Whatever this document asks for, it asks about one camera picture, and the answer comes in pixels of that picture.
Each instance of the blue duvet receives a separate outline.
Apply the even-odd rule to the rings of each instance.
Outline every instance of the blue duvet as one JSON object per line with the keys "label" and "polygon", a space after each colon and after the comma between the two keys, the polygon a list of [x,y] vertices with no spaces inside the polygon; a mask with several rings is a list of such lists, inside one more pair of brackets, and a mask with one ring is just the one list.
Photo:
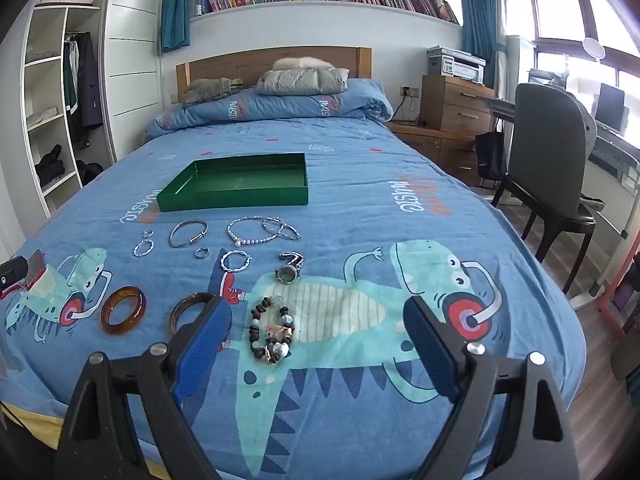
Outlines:
{"label": "blue duvet", "polygon": [[[350,80],[350,91],[358,85]],[[193,430],[224,474],[409,478],[452,409],[432,389],[402,323],[402,306],[414,294],[441,322],[495,354],[541,351],[568,405],[586,351],[567,300],[499,211],[371,120],[388,118],[389,106],[376,85],[361,86],[354,96],[360,107],[336,101],[326,116],[326,99],[317,97],[315,111],[298,111],[304,118],[244,121],[262,105],[243,93],[242,118],[228,116],[232,96],[177,108],[150,126],[150,136],[170,134],[86,186],[21,248],[27,258],[42,250],[47,267],[30,290],[0,301],[0,399],[63,416],[91,352],[119,358],[168,340],[174,304],[208,290],[230,304],[233,326],[211,349],[219,353]],[[284,102],[255,118],[287,117],[286,107],[295,106]],[[158,209],[155,196],[193,160],[280,152],[305,153],[307,206]],[[252,215],[280,217],[302,239],[245,248],[248,269],[225,273],[219,255],[234,248],[226,226]],[[195,259],[194,246],[168,245],[177,223],[196,218],[209,227],[196,244],[209,248],[204,260]],[[199,229],[192,227],[180,235]],[[155,248],[135,258],[132,249],[147,229]],[[236,224],[234,232],[264,237],[255,221]],[[302,277],[289,286],[273,277],[283,251],[305,257]],[[131,332],[108,335],[100,307],[125,285],[144,291],[146,314]],[[288,304],[296,325],[291,356],[277,365],[262,365],[249,350],[250,310],[263,296]],[[276,320],[273,310],[261,320],[262,334]],[[126,317],[122,311],[113,322]],[[157,458],[142,407],[133,404],[132,412],[143,450]],[[496,432],[494,414],[469,478],[482,472]]]}

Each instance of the chair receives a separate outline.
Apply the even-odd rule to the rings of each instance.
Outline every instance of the chair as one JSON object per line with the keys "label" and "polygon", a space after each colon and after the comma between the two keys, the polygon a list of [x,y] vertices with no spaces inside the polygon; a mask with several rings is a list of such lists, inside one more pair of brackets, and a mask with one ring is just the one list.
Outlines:
{"label": "chair", "polygon": [[530,83],[518,85],[509,167],[492,201],[497,206],[507,190],[531,209],[523,240],[536,217],[542,218],[545,230],[536,251],[539,262],[561,232],[584,234],[562,289],[565,294],[578,273],[596,227],[593,214],[580,203],[587,150],[582,108],[571,94],[561,89]]}

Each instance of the amber bangle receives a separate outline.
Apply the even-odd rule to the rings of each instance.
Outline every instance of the amber bangle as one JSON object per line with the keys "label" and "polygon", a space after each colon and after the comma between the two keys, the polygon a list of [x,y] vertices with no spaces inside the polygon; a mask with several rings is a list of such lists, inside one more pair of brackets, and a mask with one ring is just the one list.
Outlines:
{"label": "amber bangle", "polygon": [[[109,316],[111,315],[111,312],[116,307],[116,305],[125,298],[133,297],[136,297],[138,300],[131,315],[121,323],[109,323]],[[146,297],[144,295],[144,292],[142,292],[136,286],[123,286],[122,288],[119,288],[113,294],[111,294],[107,298],[107,301],[104,302],[104,305],[102,306],[102,325],[104,326],[104,329],[110,334],[124,334],[140,322],[142,316],[145,315],[145,310]]]}
{"label": "amber bangle", "polygon": [[212,298],[213,294],[209,292],[196,292],[178,301],[169,316],[169,334],[173,337],[178,332],[178,319],[184,314],[185,310],[198,303],[209,303]]}

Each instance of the black bag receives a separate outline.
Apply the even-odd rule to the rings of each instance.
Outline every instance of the black bag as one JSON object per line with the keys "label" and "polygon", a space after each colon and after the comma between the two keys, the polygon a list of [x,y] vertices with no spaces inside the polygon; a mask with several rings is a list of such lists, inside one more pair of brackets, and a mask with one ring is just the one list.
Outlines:
{"label": "black bag", "polygon": [[507,171],[504,154],[504,133],[489,132],[476,136],[478,176],[487,180],[502,180]]}

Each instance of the cartoon dinosaur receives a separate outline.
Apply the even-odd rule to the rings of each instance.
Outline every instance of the cartoon dinosaur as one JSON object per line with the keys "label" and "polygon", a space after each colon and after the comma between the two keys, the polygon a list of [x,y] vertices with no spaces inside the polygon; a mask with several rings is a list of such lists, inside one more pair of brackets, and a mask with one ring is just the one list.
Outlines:
{"label": "cartoon dinosaur", "polygon": [[[418,388],[407,382],[396,367],[396,363],[418,358],[402,323],[402,309],[408,298],[420,295],[438,319],[446,322],[444,306],[450,304],[446,298],[462,298],[459,301],[465,308],[470,305],[465,298],[475,298],[469,276],[457,257],[430,240],[411,240],[391,247],[391,261],[401,288],[357,279],[356,264],[368,256],[382,261],[382,248],[349,256],[344,264],[344,280],[302,276],[291,285],[283,285],[274,280],[273,273],[269,273],[255,284],[248,298],[249,306],[259,303],[263,296],[280,297],[294,316],[296,331],[290,355],[277,365],[268,365],[254,357],[249,350],[248,330],[243,331],[241,341],[231,342],[230,347],[239,350],[238,433],[242,453],[254,476],[261,467],[265,468],[263,461],[268,460],[264,455],[274,412],[290,370],[340,368],[351,395],[356,398],[362,384],[363,367],[371,367],[372,375],[376,369],[374,378],[381,388],[388,378],[396,390],[411,402],[428,402],[437,396],[433,389]],[[500,292],[479,264],[469,264],[481,269],[490,280],[495,299],[489,308],[472,312],[467,308],[464,314],[482,317],[486,313],[488,319],[500,309]],[[247,327],[251,317],[248,312]],[[260,320],[262,330],[268,324],[278,323],[279,318],[277,308],[268,309]],[[380,365],[386,376],[380,374]],[[332,370],[324,371],[328,373],[328,380],[324,381],[325,386],[321,381],[321,387],[326,397]],[[299,393],[304,388],[304,377],[304,374],[294,375]]]}
{"label": "cartoon dinosaur", "polygon": [[[104,249],[89,249],[77,256],[68,256],[57,269],[47,265],[41,275],[29,290],[20,293],[18,302],[8,309],[5,328],[9,332],[23,314],[29,309],[37,316],[33,331],[33,338],[37,342],[46,343],[46,333],[40,335],[38,327],[41,320],[69,326],[78,319],[91,316],[102,303],[102,299],[111,281],[111,273],[104,270],[107,251]],[[60,274],[60,268],[70,259],[75,263],[68,278]],[[94,306],[83,311],[89,293],[94,288],[99,276],[106,278],[100,298]]]}

